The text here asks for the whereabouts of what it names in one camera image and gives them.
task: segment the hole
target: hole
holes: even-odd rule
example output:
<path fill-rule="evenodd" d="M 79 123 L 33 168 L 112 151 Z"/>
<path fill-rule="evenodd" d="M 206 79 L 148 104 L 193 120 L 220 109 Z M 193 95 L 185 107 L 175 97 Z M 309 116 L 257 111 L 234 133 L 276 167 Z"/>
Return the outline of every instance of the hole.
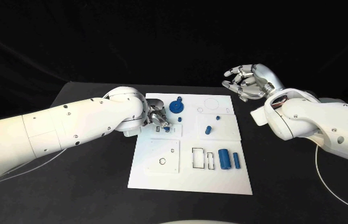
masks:
<path fill-rule="evenodd" d="M 165 164 L 165 159 L 164 159 L 164 158 L 160 159 L 160 164 L 161 164 L 161 165 Z"/>
<path fill-rule="evenodd" d="M 341 144 L 341 143 L 344 142 L 344 137 L 342 137 L 342 136 L 339 136 L 339 137 L 336 138 L 336 142 L 338 142 L 338 144 Z"/>

